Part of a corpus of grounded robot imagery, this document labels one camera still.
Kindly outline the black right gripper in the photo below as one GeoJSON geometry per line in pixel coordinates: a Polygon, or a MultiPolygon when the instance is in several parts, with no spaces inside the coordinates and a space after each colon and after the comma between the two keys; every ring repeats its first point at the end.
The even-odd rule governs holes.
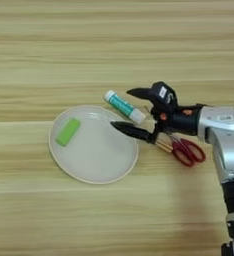
{"type": "MultiPolygon", "coordinates": [[[[150,88],[132,88],[127,94],[143,100],[150,100],[150,88]]],[[[160,133],[181,133],[189,136],[198,135],[198,123],[202,104],[177,106],[172,112],[163,107],[153,106],[151,115],[156,121],[152,133],[124,121],[111,121],[110,124],[121,133],[154,144],[160,133]]]]}

